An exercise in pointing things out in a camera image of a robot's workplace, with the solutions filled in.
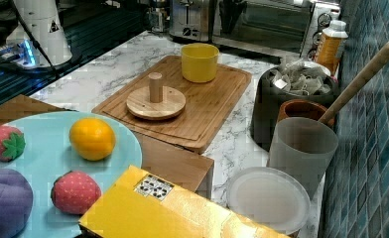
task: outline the blue tile wall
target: blue tile wall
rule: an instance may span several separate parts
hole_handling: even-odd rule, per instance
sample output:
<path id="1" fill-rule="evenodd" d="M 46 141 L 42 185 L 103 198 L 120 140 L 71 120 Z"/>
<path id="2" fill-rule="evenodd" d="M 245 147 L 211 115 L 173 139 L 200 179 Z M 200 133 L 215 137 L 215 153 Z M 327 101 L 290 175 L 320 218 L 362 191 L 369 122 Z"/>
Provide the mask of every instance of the blue tile wall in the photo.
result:
<path id="1" fill-rule="evenodd" d="M 342 0 L 341 7 L 350 21 L 339 73 L 346 88 L 389 40 L 389 0 Z M 389 238 L 389 62 L 336 120 L 319 237 Z"/>

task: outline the bottle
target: bottle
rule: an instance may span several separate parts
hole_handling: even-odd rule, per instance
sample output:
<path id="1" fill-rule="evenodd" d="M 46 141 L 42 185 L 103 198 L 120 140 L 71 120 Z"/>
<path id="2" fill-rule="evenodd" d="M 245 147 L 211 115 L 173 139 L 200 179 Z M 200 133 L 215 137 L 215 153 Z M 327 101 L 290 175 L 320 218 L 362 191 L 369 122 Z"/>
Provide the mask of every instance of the bottle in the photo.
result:
<path id="1" fill-rule="evenodd" d="M 337 70 L 348 34 L 346 23 L 338 20 L 330 21 L 328 28 L 323 29 L 321 42 L 318 46 L 315 62 L 327 67 L 331 75 Z"/>

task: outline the wooden handle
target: wooden handle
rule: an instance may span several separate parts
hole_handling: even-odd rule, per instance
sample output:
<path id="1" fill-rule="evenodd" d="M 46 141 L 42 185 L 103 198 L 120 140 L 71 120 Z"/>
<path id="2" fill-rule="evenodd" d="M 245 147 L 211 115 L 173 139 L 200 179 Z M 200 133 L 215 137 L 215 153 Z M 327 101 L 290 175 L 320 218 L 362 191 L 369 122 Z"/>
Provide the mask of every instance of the wooden handle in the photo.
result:
<path id="1" fill-rule="evenodd" d="M 149 77 L 149 100 L 154 103 L 163 101 L 163 75 L 158 72 L 151 72 Z"/>
<path id="2" fill-rule="evenodd" d="M 327 123 L 334 115 L 389 61 L 389 42 L 374 56 L 373 59 L 362 69 L 343 93 L 330 106 L 325 114 L 319 119 Z"/>

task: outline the orange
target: orange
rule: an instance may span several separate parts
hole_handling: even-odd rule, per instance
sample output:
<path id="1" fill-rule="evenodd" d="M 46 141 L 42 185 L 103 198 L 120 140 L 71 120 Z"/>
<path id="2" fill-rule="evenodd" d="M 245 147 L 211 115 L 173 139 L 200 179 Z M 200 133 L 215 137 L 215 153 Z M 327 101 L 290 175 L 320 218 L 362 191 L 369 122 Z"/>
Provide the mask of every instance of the orange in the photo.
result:
<path id="1" fill-rule="evenodd" d="M 115 146 L 113 129 L 98 118 L 77 120 L 68 133 L 71 146 L 89 161 L 102 160 L 109 156 Z"/>

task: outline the light blue plate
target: light blue plate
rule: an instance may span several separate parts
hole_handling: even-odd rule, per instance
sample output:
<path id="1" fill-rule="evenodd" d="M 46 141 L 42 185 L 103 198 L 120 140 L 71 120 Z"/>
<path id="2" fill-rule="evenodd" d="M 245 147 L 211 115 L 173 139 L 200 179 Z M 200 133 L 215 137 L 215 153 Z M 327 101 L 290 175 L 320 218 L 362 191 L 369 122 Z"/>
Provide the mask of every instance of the light blue plate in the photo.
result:
<path id="1" fill-rule="evenodd" d="M 70 146 L 68 131 L 83 117 L 97 117 L 107 122 L 115 132 L 116 146 L 112 154 L 98 162 L 80 157 Z M 110 118 L 81 112 L 53 112 L 22 118 L 8 125 L 24 132 L 25 146 L 21 157 L 1 168 L 20 172 L 31 184 L 34 204 L 27 226 L 18 237 L 75 237 L 80 234 L 78 215 L 62 213 L 53 206 L 50 192 L 53 182 L 69 171 L 88 173 L 105 192 L 129 165 L 141 168 L 142 152 L 133 133 Z"/>

